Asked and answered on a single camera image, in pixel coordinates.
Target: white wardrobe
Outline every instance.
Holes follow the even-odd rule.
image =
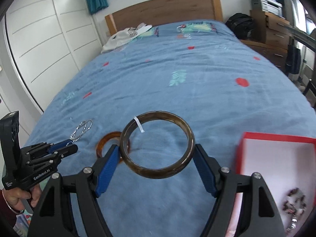
[[[14,0],[6,27],[17,69],[43,111],[102,48],[86,0]]]

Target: blue bedspread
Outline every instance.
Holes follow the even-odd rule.
[[[155,110],[182,117],[196,143],[223,166],[233,165],[245,131],[316,137],[315,111],[278,68],[222,23],[198,20],[154,27],[96,57],[54,98],[27,144],[65,140],[81,121],[92,119],[91,130],[76,143],[78,152],[58,167],[62,175],[74,174],[94,164],[105,134]],[[131,158],[138,164],[164,167],[185,151],[186,137],[176,125],[154,121],[143,128],[131,136]],[[214,199],[191,161],[178,175],[161,180],[143,178],[121,163],[98,202],[114,237],[194,237],[200,236]]]

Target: clothing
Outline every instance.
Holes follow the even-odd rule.
[[[151,28],[152,25],[141,23],[137,28],[125,28],[124,30],[121,30],[110,37],[108,42],[103,46],[101,53],[109,52],[125,45]]]
[[[16,223],[16,215],[13,211],[8,207],[7,203],[5,202],[3,195],[0,195],[0,211],[2,215],[7,219],[8,223],[14,227]]]

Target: red dot pattern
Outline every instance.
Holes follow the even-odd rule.
[[[247,79],[241,77],[236,78],[236,83],[242,87],[248,87],[250,85]]]

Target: black bag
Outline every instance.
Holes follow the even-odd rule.
[[[285,62],[285,73],[296,75],[300,71],[301,66],[301,50],[293,45],[288,45],[288,56]]]
[[[238,39],[250,38],[251,32],[255,27],[253,18],[242,13],[236,13],[231,16],[225,25],[233,31]]]

